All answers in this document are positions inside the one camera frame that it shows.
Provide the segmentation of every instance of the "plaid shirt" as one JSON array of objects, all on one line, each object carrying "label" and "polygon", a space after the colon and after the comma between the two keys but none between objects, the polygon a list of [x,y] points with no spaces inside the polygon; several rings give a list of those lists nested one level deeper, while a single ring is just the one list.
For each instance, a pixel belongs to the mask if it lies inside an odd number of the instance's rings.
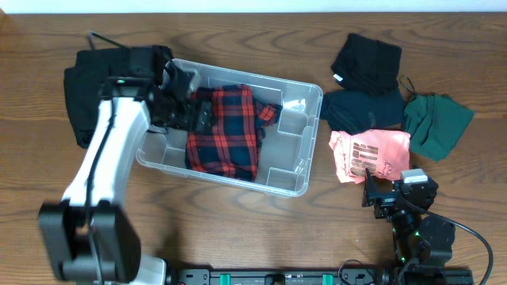
[{"label": "plaid shirt", "polygon": [[212,101],[216,123],[204,134],[189,133],[185,152],[188,169],[254,181],[261,153],[263,127],[275,124],[282,106],[262,104],[247,85],[199,88],[193,98]]}]

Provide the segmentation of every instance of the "storage box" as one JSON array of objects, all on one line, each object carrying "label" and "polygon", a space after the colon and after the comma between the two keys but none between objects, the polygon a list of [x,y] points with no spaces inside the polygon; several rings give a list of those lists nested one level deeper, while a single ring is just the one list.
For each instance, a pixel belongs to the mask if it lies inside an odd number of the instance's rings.
[{"label": "storage box", "polygon": [[279,122],[265,128],[257,178],[246,182],[186,169],[186,131],[146,133],[136,152],[141,165],[182,177],[196,177],[272,195],[296,197],[308,189],[317,136],[322,90],[315,84],[251,74],[174,59],[177,66],[196,69],[201,87],[247,84],[253,96],[265,103],[283,105]]}]

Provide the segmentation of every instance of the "wooden table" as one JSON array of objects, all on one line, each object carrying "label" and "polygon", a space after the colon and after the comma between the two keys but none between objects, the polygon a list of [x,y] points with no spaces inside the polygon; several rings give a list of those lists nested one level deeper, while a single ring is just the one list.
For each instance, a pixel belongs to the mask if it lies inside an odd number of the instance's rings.
[{"label": "wooden table", "polygon": [[[8,15],[0,35],[0,283],[55,283],[37,225],[81,165],[63,99],[63,69],[85,34],[164,44],[176,57],[338,89],[330,64],[350,32],[403,48],[400,74],[475,110],[458,146],[435,163],[432,209],[492,245],[489,284],[507,280],[507,16],[499,13]],[[391,226],[340,184],[321,121],[310,188],[294,199],[167,176],[134,162],[126,211],[145,253],[216,268],[387,263]],[[486,270],[482,243],[457,230],[449,265]]]}]

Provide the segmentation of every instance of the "clothing tag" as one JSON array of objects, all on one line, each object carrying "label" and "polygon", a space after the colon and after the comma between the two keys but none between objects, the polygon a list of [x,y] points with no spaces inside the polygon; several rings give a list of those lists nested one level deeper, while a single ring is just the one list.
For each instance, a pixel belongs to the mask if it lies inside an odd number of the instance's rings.
[{"label": "clothing tag", "polygon": [[334,77],[336,80],[338,80],[339,82],[341,82],[341,81],[343,80],[343,78],[342,78],[340,75],[338,75],[338,74],[333,75],[333,77]]}]

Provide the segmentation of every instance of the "pink towel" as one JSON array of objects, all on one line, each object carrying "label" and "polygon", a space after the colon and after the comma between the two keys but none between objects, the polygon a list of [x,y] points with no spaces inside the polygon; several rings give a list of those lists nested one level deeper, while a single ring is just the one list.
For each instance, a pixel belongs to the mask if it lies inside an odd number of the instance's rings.
[{"label": "pink towel", "polygon": [[363,182],[365,168],[376,177],[395,181],[409,168],[410,134],[404,131],[369,130],[357,135],[333,131],[330,146],[341,183]]}]

